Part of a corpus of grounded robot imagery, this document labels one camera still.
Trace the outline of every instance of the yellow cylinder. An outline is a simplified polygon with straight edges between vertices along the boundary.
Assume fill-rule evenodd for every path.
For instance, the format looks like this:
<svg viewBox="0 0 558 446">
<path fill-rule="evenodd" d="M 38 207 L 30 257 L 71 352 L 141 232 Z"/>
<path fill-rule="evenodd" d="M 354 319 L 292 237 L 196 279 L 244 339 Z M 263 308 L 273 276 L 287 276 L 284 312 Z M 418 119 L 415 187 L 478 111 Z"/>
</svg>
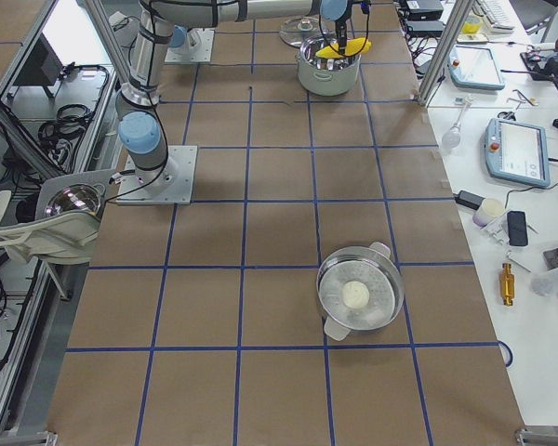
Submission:
<svg viewBox="0 0 558 446">
<path fill-rule="evenodd" d="M 463 28 L 461 28 L 461 32 L 463 34 L 475 34 L 478 31 L 480 31 L 481 27 L 482 27 L 482 21 L 480 20 L 479 17 L 469 16 L 465 20 L 465 24 L 463 25 Z"/>
</svg>

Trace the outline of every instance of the black box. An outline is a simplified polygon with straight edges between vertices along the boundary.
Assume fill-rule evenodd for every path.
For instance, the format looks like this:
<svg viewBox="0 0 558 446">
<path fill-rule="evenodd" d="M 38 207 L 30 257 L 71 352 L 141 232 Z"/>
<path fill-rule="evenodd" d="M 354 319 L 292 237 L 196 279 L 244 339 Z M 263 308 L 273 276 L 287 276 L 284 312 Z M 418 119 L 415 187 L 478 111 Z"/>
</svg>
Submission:
<svg viewBox="0 0 558 446">
<path fill-rule="evenodd" d="M 445 30 L 439 20 L 408 21 L 406 24 L 411 37 L 440 37 Z"/>
<path fill-rule="evenodd" d="M 439 0 L 400 0 L 407 20 L 438 20 L 443 15 Z"/>
</svg>

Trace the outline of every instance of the plastic bottle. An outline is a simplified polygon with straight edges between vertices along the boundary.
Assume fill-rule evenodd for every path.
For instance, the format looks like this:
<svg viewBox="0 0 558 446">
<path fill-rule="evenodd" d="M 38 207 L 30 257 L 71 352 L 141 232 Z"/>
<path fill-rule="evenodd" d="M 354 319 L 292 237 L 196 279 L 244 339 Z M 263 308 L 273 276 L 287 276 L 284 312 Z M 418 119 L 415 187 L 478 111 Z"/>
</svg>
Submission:
<svg viewBox="0 0 558 446">
<path fill-rule="evenodd" d="M 538 295 L 558 293 L 558 268 L 539 274 L 531 281 L 531 289 Z"/>
</svg>

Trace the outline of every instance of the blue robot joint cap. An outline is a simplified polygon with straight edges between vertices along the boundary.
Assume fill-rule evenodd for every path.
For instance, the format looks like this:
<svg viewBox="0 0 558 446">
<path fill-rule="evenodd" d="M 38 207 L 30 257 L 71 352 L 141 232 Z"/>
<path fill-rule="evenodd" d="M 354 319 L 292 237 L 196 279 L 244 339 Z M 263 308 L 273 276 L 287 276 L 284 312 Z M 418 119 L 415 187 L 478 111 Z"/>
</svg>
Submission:
<svg viewBox="0 0 558 446">
<path fill-rule="evenodd" d="M 126 149 L 137 155 L 151 153 L 161 140 L 159 124 L 144 111 L 127 114 L 118 125 L 118 136 Z"/>
</svg>

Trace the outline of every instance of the pot handle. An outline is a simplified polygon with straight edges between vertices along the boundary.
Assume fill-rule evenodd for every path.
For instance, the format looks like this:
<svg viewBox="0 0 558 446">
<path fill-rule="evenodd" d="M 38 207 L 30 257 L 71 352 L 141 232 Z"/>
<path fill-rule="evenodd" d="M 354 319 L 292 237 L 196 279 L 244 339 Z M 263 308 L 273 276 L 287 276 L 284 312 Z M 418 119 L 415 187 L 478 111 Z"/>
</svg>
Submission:
<svg viewBox="0 0 558 446">
<path fill-rule="evenodd" d="M 322 74 L 319 72 L 313 72 L 312 76 L 314 76 L 314 78 L 318 81 L 321 82 L 327 82 L 330 81 L 331 79 L 333 79 L 333 75 L 332 74 Z"/>
<path fill-rule="evenodd" d="M 370 245 L 370 249 L 376 251 L 379 254 L 387 258 L 391 258 L 391 248 L 389 248 L 386 244 L 381 242 L 374 242 Z"/>
<path fill-rule="evenodd" d="M 332 337 L 336 341 L 342 341 L 350 333 L 350 329 L 344 327 L 333 318 L 328 316 L 325 321 L 325 333 L 328 337 Z"/>
</svg>

